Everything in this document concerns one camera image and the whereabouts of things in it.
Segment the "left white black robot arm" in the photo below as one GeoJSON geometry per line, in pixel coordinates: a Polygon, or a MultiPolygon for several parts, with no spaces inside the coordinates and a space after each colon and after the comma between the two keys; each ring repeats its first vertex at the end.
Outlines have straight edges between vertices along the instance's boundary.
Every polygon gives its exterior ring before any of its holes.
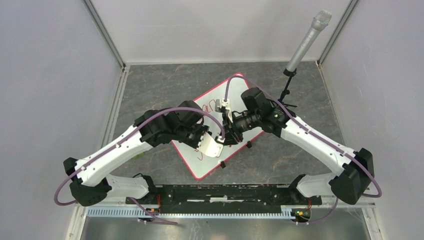
{"type": "Polygon", "coordinates": [[[152,177],[137,175],[122,177],[111,173],[134,158],[159,145],[178,141],[210,157],[221,147],[225,129],[210,113],[204,112],[194,101],[186,100],[178,107],[151,109],[137,118],[118,138],[95,153],[82,159],[69,157],[63,162],[67,174],[54,194],[57,205],[65,184],[74,200],[84,207],[110,198],[131,198],[153,203],[158,194],[152,177]]]}

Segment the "white board with pink rim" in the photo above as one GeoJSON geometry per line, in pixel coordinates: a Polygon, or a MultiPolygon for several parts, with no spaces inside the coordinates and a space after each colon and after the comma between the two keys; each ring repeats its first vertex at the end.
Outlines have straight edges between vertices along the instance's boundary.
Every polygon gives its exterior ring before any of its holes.
{"type": "MultiPolygon", "coordinates": [[[[238,77],[231,79],[227,94],[230,109],[234,112],[235,116],[239,116],[241,112],[247,110],[243,100],[241,99],[241,94],[250,88],[248,82],[241,78],[243,74],[237,73],[237,75],[238,77]]],[[[215,117],[220,123],[223,122],[223,114],[216,111],[216,100],[222,100],[225,97],[227,82],[227,79],[224,80],[193,100],[204,112],[215,117]]],[[[234,156],[239,150],[246,147],[249,141],[253,141],[262,133],[263,130],[260,127],[245,131],[242,133],[240,142],[228,134],[224,137],[225,145],[218,157],[207,156],[200,150],[176,140],[173,140],[171,143],[193,177],[197,180],[201,180],[213,170],[220,167],[221,162],[225,162],[234,156]]]]}

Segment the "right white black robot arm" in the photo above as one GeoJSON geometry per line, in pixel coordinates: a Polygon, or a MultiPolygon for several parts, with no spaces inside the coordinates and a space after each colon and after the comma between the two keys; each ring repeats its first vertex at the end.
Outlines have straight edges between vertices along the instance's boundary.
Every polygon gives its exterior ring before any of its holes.
{"type": "Polygon", "coordinates": [[[302,204],[309,197],[333,195],[355,205],[374,177],[373,155],[365,148],[356,151],[330,139],[306,124],[280,102],[268,99],[257,87],[241,94],[246,109],[232,111],[230,101],[217,99],[215,110],[222,113],[225,145],[236,145],[243,133],[261,128],[302,148],[330,169],[330,173],[299,175],[289,189],[289,199],[302,204]]]}

